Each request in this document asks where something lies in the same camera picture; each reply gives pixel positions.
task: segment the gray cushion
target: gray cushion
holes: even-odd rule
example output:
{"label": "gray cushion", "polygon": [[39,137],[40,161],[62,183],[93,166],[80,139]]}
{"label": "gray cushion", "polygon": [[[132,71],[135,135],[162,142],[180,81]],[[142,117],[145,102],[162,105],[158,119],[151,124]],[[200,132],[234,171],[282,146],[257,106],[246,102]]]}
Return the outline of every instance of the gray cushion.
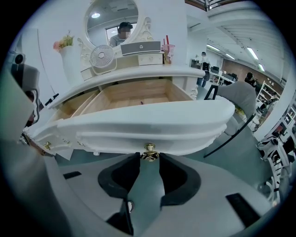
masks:
{"label": "gray cushion", "polygon": [[229,86],[219,86],[217,95],[225,97],[239,106],[247,118],[250,118],[255,113],[255,88],[244,81],[237,81]]}

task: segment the decorative carved trim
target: decorative carved trim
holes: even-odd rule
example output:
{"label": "decorative carved trim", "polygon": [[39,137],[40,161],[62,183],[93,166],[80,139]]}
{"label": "decorative carved trim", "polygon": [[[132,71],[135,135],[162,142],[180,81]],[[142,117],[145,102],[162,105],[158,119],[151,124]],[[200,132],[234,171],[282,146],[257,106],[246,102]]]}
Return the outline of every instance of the decorative carved trim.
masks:
{"label": "decorative carved trim", "polygon": [[141,41],[153,41],[152,35],[150,33],[151,28],[151,18],[146,17],[144,19],[144,23],[141,27],[141,30],[135,40],[133,42],[141,42]]}
{"label": "decorative carved trim", "polygon": [[80,53],[80,61],[83,67],[89,68],[91,67],[90,64],[90,56],[91,56],[91,49],[88,48],[82,41],[82,39],[77,38],[78,45],[81,48],[81,53]]}

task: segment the vanity mirror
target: vanity mirror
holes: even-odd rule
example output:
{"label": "vanity mirror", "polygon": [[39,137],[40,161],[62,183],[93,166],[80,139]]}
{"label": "vanity mirror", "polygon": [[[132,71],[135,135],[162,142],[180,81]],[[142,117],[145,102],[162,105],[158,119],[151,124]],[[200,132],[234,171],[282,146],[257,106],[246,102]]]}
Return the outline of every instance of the vanity mirror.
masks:
{"label": "vanity mirror", "polygon": [[95,0],[86,14],[86,35],[94,46],[115,48],[136,28],[138,9],[132,0]]}

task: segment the gold drawer knob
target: gold drawer knob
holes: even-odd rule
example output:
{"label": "gold drawer knob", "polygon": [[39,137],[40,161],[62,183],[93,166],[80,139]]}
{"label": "gold drawer knob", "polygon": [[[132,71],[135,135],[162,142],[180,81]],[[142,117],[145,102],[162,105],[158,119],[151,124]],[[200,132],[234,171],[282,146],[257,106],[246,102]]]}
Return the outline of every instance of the gold drawer knob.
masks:
{"label": "gold drawer knob", "polygon": [[159,153],[157,151],[153,151],[155,148],[155,145],[153,143],[148,143],[144,146],[146,151],[141,155],[141,158],[143,160],[147,161],[155,161],[159,158]]}
{"label": "gold drawer knob", "polygon": [[46,144],[44,145],[44,148],[46,149],[46,150],[50,150],[50,146],[51,145],[51,143],[50,142],[46,142]]}

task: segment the pink flower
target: pink flower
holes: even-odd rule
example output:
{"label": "pink flower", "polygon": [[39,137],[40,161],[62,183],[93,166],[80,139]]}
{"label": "pink flower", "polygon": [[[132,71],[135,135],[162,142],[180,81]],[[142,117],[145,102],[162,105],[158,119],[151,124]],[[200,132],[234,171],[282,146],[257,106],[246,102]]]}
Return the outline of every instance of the pink flower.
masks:
{"label": "pink flower", "polygon": [[61,47],[60,47],[60,42],[59,41],[55,41],[54,50],[56,50],[57,52],[60,52]]}

